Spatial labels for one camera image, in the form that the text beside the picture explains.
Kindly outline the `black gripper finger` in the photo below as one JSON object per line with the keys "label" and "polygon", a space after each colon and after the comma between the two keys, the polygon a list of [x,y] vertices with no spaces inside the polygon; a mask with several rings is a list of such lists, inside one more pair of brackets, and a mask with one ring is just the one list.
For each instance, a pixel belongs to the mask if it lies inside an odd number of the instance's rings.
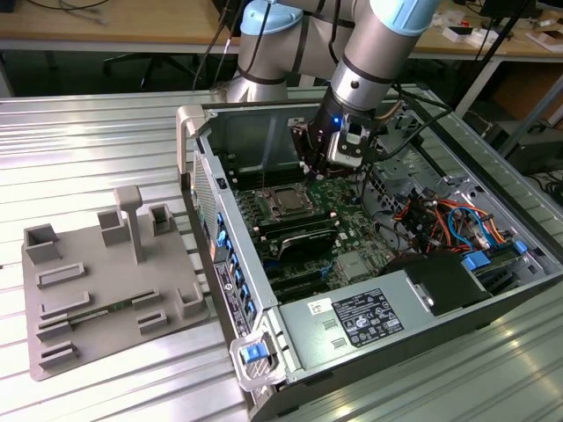
{"label": "black gripper finger", "polygon": [[304,183],[313,185],[317,180],[317,151],[312,146],[308,127],[297,124],[290,129],[299,163],[304,172]]}

